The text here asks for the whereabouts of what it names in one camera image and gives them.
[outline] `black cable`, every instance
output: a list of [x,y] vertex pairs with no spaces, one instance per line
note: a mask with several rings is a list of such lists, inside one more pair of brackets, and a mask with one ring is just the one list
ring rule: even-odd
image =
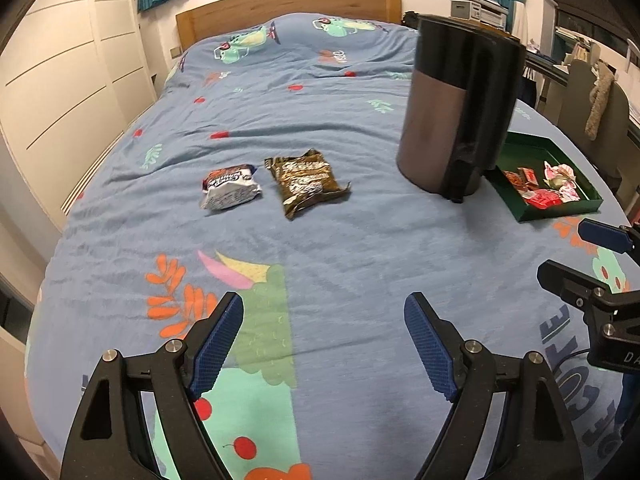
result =
[[560,366],[562,365],[562,363],[564,363],[567,359],[571,359],[572,357],[576,357],[577,355],[580,355],[580,354],[586,354],[589,350],[591,349],[585,348],[584,350],[578,350],[575,352],[571,352],[569,355],[565,355],[562,359],[558,361],[558,364],[554,366],[554,369],[552,370],[552,374],[555,375],[560,369]]

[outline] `gold snack package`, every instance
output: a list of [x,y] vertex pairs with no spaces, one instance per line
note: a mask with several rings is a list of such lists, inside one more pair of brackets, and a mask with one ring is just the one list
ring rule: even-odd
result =
[[338,185],[331,165],[313,148],[302,156],[266,158],[264,167],[278,183],[284,216],[289,220],[307,207],[345,196],[351,190],[351,183]]

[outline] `wooden headboard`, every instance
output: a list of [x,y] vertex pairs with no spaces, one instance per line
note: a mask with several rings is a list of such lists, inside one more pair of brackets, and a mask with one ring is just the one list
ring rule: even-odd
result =
[[185,50],[210,36],[253,27],[290,12],[400,23],[401,0],[220,0],[175,17]]

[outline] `white wardrobe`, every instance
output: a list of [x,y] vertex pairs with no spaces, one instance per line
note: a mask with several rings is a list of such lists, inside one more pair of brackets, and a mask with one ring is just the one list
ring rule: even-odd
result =
[[[155,99],[132,0],[33,4],[0,55],[0,128],[58,231],[110,146]],[[20,225],[15,209],[7,213]]]

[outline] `bed cover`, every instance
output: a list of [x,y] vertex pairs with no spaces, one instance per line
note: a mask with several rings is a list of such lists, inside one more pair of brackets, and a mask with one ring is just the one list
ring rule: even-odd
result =
[[[241,294],[244,324],[196,408],[234,480],[414,478],[450,404],[404,325],[411,292],[496,353],[537,349],[553,365],[586,348],[580,313],[539,287],[537,266],[553,258],[614,291],[640,283],[637,267],[580,240],[579,218],[517,224],[484,180],[456,205],[400,175],[416,39],[398,25],[289,14],[182,56],[73,206],[47,267],[26,383],[59,459],[102,352],[155,351],[227,290]],[[597,218],[626,223],[532,108],[518,102],[511,129],[555,140],[604,197]],[[289,221],[262,161],[309,148],[353,192]],[[201,210],[203,177],[239,163],[259,166],[263,196]],[[621,376],[580,356],[559,382],[590,478],[618,443]],[[144,403],[161,472],[175,479],[150,394]],[[484,474],[499,416],[492,408],[470,479]]]

